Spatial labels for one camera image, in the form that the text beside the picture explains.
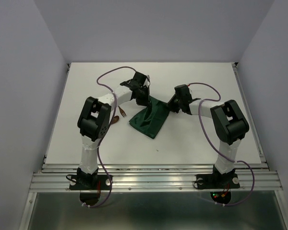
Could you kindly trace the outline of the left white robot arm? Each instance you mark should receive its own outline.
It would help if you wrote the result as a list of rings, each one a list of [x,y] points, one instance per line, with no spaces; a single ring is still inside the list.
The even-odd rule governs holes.
[[[98,98],[88,97],[80,113],[77,126],[82,136],[82,155],[78,166],[81,184],[87,188],[94,188],[98,170],[97,151],[100,141],[108,132],[110,116],[123,103],[135,100],[139,106],[149,106],[150,79],[147,75],[135,72],[132,79],[120,83],[115,90]]]

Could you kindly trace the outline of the dark green cloth napkin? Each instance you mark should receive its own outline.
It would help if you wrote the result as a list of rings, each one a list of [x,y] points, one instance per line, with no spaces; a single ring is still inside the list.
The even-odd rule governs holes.
[[[129,120],[129,124],[145,136],[155,139],[165,123],[170,110],[165,102],[154,97],[150,97],[150,100],[151,105],[132,117]]]

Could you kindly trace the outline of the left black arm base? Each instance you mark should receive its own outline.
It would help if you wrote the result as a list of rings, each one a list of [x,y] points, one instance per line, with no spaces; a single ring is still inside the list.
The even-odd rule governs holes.
[[[92,174],[84,173],[80,168],[77,169],[76,174],[66,175],[66,179],[70,182],[69,189],[74,191],[84,190],[105,190],[109,191],[111,188],[113,176],[103,175],[98,173],[98,169]]]

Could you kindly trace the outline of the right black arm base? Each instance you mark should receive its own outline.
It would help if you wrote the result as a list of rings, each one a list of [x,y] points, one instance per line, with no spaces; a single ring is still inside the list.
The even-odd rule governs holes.
[[[211,174],[197,174],[193,187],[199,190],[206,189],[224,189],[229,186],[229,189],[240,188],[238,175],[234,168],[228,173],[221,174],[215,166]]]

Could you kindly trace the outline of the brown wooden spoon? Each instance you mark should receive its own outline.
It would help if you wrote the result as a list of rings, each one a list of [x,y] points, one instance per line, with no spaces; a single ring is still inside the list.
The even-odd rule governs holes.
[[[114,116],[110,122],[111,125],[117,123],[120,120],[120,117],[118,115]]]

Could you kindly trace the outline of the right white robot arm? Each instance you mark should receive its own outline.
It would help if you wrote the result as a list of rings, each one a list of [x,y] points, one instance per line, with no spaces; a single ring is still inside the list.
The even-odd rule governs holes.
[[[197,115],[206,140],[212,149],[218,154],[214,164],[217,172],[211,175],[213,185],[222,187],[228,182],[228,175],[234,170],[236,154],[240,142],[249,131],[249,123],[235,100],[221,101],[221,94],[211,85],[207,86],[216,92],[217,98],[193,98],[190,90],[192,83],[179,85],[174,88],[174,96],[167,103],[170,111],[178,113],[182,111],[188,115]],[[213,121],[215,132],[219,138],[219,147],[216,148],[210,140],[202,121],[202,118],[210,118]]]

